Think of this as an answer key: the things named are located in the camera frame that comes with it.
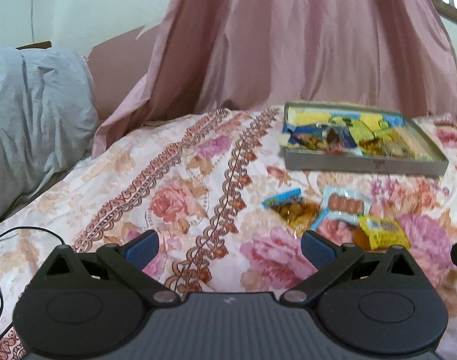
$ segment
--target pink fabric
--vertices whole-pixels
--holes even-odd
[[[88,57],[98,119],[107,119],[148,69],[158,26],[143,27],[96,45]]]
[[[93,156],[149,120],[289,100],[457,117],[457,62],[430,0],[171,0],[148,72]]]

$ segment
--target sausage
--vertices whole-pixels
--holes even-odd
[[[362,200],[348,199],[343,195],[332,193],[328,198],[328,209],[330,211],[347,212],[348,214],[363,214],[365,204]]]
[[[328,209],[330,211],[338,211],[338,195],[336,193],[332,193],[328,198]]]
[[[349,214],[355,214],[356,203],[357,203],[357,201],[355,199],[349,199],[347,202],[347,211],[346,212]]]

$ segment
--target metal tray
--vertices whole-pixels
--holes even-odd
[[[439,177],[445,174],[448,159],[433,141],[410,118],[398,112],[383,111],[356,105],[342,105],[329,103],[288,102],[284,109],[284,122],[287,123],[288,109],[298,107],[312,109],[314,112],[352,111],[373,114],[402,116],[405,127],[416,138],[433,161],[419,161],[414,159],[394,159],[391,157],[358,157],[353,155],[329,155],[321,152],[307,152],[306,150],[283,148],[285,167],[289,170],[325,170],[356,173],[393,173],[413,176]]]

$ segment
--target metal screw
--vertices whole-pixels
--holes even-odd
[[[301,303],[307,299],[307,295],[303,291],[293,289],[284,293],[284,299],[290,303]]]
[[[176,294],[172,291],[158,291],[153,295],[153,299],[158,303],[173,303],[176,298]]]

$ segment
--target yellow snack bag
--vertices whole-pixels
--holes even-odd
[[[287,121],[293,126],[308,126],[315,123],[328,123],[328,112],[310,112],[304,109],[289,108]]]
[[[383,121],[383,115],[382,114],[365,114],[365,113],[361,113],[360,114],[360,121],[364,122],[365,125],[371,131],[377,131],[377,130],[380,130],[380,122]]]
[[[402,245],[410,249],[410,242],[397,221],[380,219],[374,216],[361,216],[360,228],[367,235],[370,249],[388,249],[392,245]]]
[[[419,161],[433,161],[422,145],[407,131],[406,128],[391,128],[390,137],[393,142],[398,143],[401,147],[404,147],[410,154],[410,157]]]

